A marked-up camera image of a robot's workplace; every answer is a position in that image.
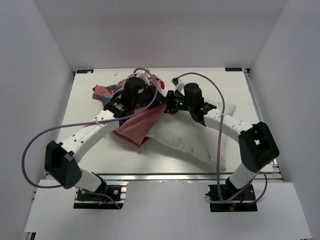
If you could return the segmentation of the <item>white pillow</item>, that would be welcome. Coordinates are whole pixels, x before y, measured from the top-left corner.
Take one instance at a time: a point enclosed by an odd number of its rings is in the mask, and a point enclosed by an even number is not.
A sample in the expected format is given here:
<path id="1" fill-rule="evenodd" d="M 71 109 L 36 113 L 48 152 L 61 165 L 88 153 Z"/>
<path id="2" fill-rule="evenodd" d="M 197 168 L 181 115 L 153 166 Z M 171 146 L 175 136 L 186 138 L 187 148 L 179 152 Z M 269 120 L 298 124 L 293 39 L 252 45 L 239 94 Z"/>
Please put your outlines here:
<path id="1" fill-rule="evenodd" d="M 216 170 L 219 131 L 195 122 L 186 111 L 163 114 L 146 136 Z"/>

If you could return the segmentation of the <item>red patterned pillowcase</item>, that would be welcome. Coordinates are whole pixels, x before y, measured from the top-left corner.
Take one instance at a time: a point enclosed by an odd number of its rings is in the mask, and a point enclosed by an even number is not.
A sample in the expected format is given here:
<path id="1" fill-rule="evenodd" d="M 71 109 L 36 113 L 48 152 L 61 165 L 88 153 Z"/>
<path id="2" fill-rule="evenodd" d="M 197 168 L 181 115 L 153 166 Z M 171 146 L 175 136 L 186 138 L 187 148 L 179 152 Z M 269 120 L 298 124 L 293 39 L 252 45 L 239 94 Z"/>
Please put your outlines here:
<path id="1" fill-rule="evenodd" d="M 102 105 L 105 106 L 112 97 L 124 89 L 125 83 L 133 76 L 133 74 L 130 74 L 126 79 L 119 81 L 117 84 L 108 86 L 96 85 L 92 89 L 92 98 L 100 100 Z M 139 115 L 126 120 L 119 128 L 114 130 L 113 133 L 117 137 L 139 148 L 149 139 L 149 137 L 147 137 L 149 131 L 161 119 L 165 108 L 164 105 L 161 105 L 153 109 L 145 110 Z"/>

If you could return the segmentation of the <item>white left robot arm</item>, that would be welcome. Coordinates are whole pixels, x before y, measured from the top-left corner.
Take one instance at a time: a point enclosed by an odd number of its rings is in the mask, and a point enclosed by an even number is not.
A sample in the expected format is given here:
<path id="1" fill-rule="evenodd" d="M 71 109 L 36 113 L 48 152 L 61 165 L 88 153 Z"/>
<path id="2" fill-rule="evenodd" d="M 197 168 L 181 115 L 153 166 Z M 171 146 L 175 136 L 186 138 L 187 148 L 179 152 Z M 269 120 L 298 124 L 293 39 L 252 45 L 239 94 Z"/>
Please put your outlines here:
<path id="1" fill-rule="evenodd" d="M 130 77 L 94 118 L 71 137 L 51 141 L 45 150 L 44 169 L 65 189 L 76 187 L 99 200 L 105 196 L 106 182 L 97 174 L 79 167 L 83 156 L 103 137 L 128 120 L 157 107 L 157 80 Z"/>

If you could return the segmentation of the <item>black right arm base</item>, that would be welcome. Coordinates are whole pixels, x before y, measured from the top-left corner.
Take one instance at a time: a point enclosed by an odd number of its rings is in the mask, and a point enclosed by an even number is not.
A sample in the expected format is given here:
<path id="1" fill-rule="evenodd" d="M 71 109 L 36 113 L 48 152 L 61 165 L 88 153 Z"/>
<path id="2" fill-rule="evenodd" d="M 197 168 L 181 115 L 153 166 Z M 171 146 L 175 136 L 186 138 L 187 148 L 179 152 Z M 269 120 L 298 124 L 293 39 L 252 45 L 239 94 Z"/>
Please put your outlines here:
<path id="1" fill-rule="evenodd" d="M 218 195 L 218 186 L 216 184 L 208 185 L 208 192 L 205 198 L 209 201 L 211 213 L 247 213 L 257 212 L 256 194 L 252 185 L 249 185 L 242 193 L 228 202 L 220 200 Z"/>

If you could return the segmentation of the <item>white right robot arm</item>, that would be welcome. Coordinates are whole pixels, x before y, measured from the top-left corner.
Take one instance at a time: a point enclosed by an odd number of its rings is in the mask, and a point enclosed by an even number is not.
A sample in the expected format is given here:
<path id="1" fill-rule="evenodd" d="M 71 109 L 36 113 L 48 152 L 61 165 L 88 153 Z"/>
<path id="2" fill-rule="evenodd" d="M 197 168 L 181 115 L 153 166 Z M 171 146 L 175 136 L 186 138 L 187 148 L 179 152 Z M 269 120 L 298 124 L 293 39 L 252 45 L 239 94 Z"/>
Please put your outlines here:
<path id="1" fill-rule="evenodd" d="M 241 164 L 225 181 L 226 195 L 236 200 L 244 193 L 244 187 L 266 165 L 276 159 L 280 151 L 268 125 L 262 121 L 248 123 L 222 113 L 217 106 L 206 102 L 196 83 L 184 84 L 178 78 L 168 91 L 165 113 L 189 112 L 192 119 L 211 129 L 220 131 L 239 144 Z"/>

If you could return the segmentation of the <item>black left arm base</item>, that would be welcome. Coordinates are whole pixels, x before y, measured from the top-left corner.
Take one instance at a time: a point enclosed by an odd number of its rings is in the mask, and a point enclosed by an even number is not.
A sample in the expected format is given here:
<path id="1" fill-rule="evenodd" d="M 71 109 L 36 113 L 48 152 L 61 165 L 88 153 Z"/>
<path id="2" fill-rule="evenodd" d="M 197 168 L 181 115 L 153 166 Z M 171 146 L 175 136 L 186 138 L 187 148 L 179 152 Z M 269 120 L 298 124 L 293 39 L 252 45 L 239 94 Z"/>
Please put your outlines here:
<path id="1" fill-rule="evenodd" d="M 76 190 L 73 208 L 79 210 L 120 210 L 125 201 L 125 186 L 123 184 L 108 184 L 102 181 L 102 187 L 96 192 L 78 188 Z"/>

